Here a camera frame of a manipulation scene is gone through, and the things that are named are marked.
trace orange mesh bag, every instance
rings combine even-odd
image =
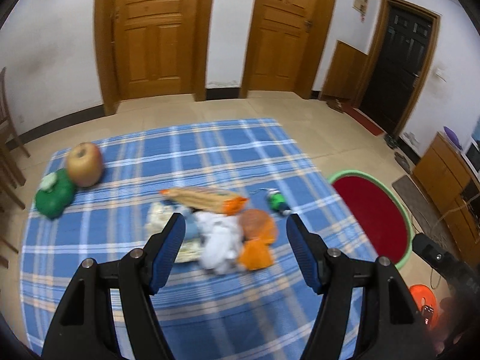
[[[257,238],[243,244],[238,262],[249,271],[255,271],[273,265],[273,257],[265,242]]]

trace orange bag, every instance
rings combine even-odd
[[[272,217],[263,210],[245,210],[240,214],[238,224],[247,239],[238,262],[249,271],[273,265],[274,260],[268,245],[277,239],[278,229]]]
[[[238,262],[249,271],[255,271],[273,265],[273,257],[265,242],[257,238],[243,244],[243,251]]]

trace door handle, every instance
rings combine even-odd
[[[310,32],[313,25],[314,25],[313,21],[311,21],[311,20],[306,20],[305,21],[305,30],[307,31],[307,33]]]
[[[412,87],[416,87],[417,84],[418,84],[418,81],[419,81],[419,77],[420,77],[420,76],[419,76],[418,74],[415,74],[415,73],[413,73],[413,75],[414,75],[415,79],[413,80]]]

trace metal screw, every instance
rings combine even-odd
[[[389,266],[390,265],[390,260],[388,257],[382,256],[378,259],[378,262],[383,265],[383,266]]]
[[[342,252],[336,247],[331,247],[327,250],[327,253],[330,257],[339,257],[342,255]]]
[[[134,258],[134,259],[138,259],[139,257],[141,257],[143,255],[143,249],[140,249],[139,247],[137,249],[133,249],[131,252],[130,252],[130,257]]]
[[[88,259],[84,259],[82,261],[82,267],[83,268],[90,268],[93,264],[94,264],[94,260],[91,259],[91,258],[88,258]]]

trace apple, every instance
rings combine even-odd
[[[66,168],[68,177],[74,184],[83,188],[90,187],[102,176],[102,152],[92,142],[80,143],[68,153]]]

